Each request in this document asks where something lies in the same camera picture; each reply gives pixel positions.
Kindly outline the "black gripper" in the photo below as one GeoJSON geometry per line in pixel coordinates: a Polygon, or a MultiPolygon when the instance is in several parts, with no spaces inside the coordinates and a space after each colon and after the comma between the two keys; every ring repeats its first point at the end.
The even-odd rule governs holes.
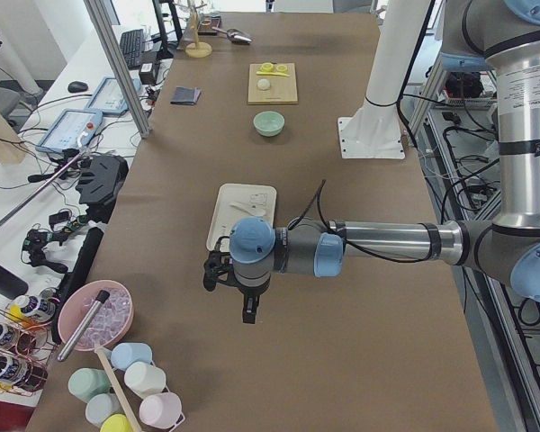
{"type": "Polygon", "coordinates": [[[257,316],[257,296],[262,295],[270,282],[255,284],[253,287],[241,283],[235,275],[229,252],[211,251],[203,264],[202,284],[206,291],[213,292],[217,284],[233,287],[244,294],[242,321],[255,324],[257,316]]]}

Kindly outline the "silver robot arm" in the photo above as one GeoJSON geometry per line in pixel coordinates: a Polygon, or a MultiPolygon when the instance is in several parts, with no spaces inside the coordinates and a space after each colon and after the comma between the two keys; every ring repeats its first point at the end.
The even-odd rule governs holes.
{"type": "Polygon", "coordinates": [[[398,263],[466,266],[540,302],[540,1],[449,1],[442,59],[450,70],[493,69],[498,104],[500,209],[493,220],[395,224],[309,220],[284,228],[238,221],[229,248],[215,248],[203,285],[238,289],[254,323],[272,273],[338,275],[359,251],[398,263]]]}

